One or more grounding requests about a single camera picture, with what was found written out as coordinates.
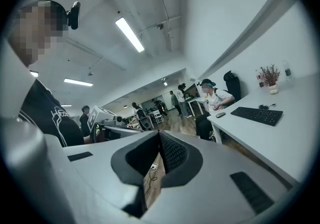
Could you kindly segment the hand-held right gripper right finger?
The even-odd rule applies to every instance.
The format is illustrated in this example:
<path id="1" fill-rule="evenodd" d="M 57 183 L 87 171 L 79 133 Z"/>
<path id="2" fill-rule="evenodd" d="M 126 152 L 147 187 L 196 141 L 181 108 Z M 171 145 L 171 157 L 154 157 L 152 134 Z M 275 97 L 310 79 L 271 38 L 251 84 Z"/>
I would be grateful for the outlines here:
<path id="1" fill-rule="evenodd" d="M 228 146 L 162 131 L 163 144 L 188 148 L 167 173 L 159 196 L 141 217 L 151 224 L 244 224 L 288 193 L 265 168 Z"/>

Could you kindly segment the long ceiling light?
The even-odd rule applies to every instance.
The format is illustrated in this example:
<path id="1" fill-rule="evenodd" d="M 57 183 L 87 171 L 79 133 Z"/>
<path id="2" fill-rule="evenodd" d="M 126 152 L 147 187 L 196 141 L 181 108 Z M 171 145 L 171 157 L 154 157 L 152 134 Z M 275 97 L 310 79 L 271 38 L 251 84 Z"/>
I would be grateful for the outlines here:
<path id="1" fill-rule="evenodd" d="M 65 83 L 70 83 L 70 84 L 75 84 L 75 85 L 81 85 L 81 86 L 86 86 L 86 87 L 92 87 L 92 83 L 87 83 L 87 82 L 82 82 L 82 81 L 77 81 L 77 80 L 72 80 L 72 79 L 64 79 Z"/>
<path id="2" fill-rule="evenodd" d="M 120 18 L 115 22 L 117 27 L 123 32 L 123 34 L 126 36 L 126 38 L 132 43 L 134 48 L 140 53 L 143 52 L 145 49 L 142 46 L 141 42 L 137 38 L 137 36 L 134 34 L 131 27 L 128 25 L 126 20 L 124 18 Z"/>

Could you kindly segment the person's black printed T-shirt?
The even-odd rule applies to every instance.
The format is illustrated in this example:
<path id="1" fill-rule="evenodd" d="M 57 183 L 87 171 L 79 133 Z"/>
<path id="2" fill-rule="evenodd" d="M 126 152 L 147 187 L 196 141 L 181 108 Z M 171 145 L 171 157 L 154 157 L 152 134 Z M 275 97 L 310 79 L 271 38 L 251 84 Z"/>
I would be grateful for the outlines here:
<path id="1" fill-rule="evenodd" d="M 19 117 L 36 125 L 42 133 L 57 137 L 62 147 L 84 144 L 77 123 L 38 79 L 29 90 Z"/>

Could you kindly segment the small white table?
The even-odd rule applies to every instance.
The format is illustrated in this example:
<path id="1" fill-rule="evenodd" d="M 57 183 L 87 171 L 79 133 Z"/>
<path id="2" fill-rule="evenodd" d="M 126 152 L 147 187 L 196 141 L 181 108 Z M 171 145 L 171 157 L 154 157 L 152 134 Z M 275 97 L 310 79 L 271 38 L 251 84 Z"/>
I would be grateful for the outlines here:
<path id="1" fill-rule="evenodd" d="M 198 109 L 200 111 L 200 114 L 203 115 L 204 111 L 208 112 L 208 99 L 205 97 L 196 97 L 196 98 L 192 98 L 192 99 L 188 99 L 186 101 L 191 109 L 191 113 L 193 115 L 193 117 L 195 117 L 195 113 L 193 110 L 193 103 L 195 103 L 198 106 Z"/>

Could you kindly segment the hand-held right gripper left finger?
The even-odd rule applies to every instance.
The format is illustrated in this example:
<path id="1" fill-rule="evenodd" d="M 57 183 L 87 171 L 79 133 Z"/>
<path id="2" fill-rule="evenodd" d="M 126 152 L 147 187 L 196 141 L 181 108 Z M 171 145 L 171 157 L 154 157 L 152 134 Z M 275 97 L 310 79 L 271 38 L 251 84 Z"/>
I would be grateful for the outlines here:
<path id="1" fill-rule="evenodd" d="M 159 152 L 159 132 L 66 147 L 64 155 L 85 182 L 117 208 L 140 218 L 147 211 L 144 177 Z"/>

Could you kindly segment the white chair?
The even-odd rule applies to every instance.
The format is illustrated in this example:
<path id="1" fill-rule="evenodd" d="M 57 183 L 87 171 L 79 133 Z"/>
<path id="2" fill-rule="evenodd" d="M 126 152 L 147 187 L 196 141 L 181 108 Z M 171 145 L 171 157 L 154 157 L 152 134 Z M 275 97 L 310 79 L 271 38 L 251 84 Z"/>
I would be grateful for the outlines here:
<path id="1" fill-rule="evenodd" d="M 155 118 L 157 124 L 163 122 L 164 119 L 163 119 L 163 116 L 159 110 L 153 111 L 153 115 L 154 115 L 154 118 Z"/>

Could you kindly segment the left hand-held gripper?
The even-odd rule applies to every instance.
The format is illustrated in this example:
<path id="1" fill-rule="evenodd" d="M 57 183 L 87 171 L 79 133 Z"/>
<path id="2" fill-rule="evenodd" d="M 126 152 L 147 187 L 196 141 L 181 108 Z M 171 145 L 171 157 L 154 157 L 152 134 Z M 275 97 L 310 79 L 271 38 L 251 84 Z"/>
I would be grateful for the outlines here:
<path id="1" fill-rule="evenodd" d="M 97 125 L 104 125 L 105 140 L 117 140 L 120 138 L 132 136 L 142 133 L 141 129 L 134 129 L 123 126 L 123 118 L 114 114 L 112 111 L 94 106 L 89 115 L 87 126 L 90 131 L 91 143 L 96 143 L 96 127 Z"/>

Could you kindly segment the black mesh office chair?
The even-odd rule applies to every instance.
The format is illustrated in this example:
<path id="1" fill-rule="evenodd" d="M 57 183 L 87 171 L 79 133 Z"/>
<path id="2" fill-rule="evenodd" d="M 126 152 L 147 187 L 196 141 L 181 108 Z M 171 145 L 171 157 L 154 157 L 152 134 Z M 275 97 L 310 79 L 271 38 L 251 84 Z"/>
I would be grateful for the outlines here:
<path id="1" fill-rule="evenodd" d="M 234 96 L 236 102 L 239 101 L 241 99 L 241 86 L 239 78 L 231 71 L 228 71 L 224 74 L 223 80 L 226 83 L 228 92 Z"/>

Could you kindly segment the small bottle with red cap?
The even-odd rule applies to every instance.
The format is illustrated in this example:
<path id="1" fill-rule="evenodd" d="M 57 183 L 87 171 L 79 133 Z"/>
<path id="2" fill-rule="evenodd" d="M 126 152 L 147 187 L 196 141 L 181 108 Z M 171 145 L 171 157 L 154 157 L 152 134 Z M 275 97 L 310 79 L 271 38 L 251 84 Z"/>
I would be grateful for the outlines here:
<path id="1" fill-rule="evenodd" d="M 257 78 L 257 81 L 259 83 L 259 86 L 262 88 L 264 87 L 264 83 L 263 83 L 263 80 L 262 80 L 262 76 L 261 76 L 261 73 L 259 70 L 256 70 L 256 78 Z"/>

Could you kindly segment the clear bottle green label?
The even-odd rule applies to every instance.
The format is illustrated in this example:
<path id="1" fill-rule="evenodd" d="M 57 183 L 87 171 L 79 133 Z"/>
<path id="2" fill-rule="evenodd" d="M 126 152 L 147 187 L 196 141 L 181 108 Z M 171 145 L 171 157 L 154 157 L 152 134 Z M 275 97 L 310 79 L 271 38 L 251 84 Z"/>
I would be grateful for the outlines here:
<path id="1" fill-rule="evenodd" d="M 289 84 L 293 84 L 294 83 L 294 79 L 293 79 L 293 75 L 291 73 L 291 69 L 290 69 L 290 65 L 284 61 L 283 63 L 283 66 L 284 66 L 284 72 L 285 72 L 285 77 L 286 77 L 286 80 Z"/>

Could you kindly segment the reddish plant in white pot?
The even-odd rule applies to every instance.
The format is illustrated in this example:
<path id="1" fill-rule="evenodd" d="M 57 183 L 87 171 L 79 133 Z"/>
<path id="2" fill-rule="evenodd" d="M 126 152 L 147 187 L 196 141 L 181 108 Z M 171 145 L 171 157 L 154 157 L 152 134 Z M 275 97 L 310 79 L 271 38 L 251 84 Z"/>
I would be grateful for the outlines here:
<path id="1" fill-rule="evenodd" d="M 269 66 L 260 67 L 261 79 L 264 85 L 269 88 L 269 92 L 271 95 L 275 95 L 278 93 L 277 82 L 280 78 L 280 70 L 275 66 L 275 64 L 271 64 Z"/>

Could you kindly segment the black keyboard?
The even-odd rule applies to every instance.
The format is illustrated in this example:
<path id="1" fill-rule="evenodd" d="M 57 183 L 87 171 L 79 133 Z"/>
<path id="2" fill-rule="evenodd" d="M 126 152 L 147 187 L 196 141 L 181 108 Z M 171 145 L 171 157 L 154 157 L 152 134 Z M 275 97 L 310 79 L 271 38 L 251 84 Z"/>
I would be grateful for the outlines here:
<path id="1" fill-rule="evenodd" d="M 238 107 L 230 114 L 265 125 L 276 126 L 283 115 L 283 111 Z"/>

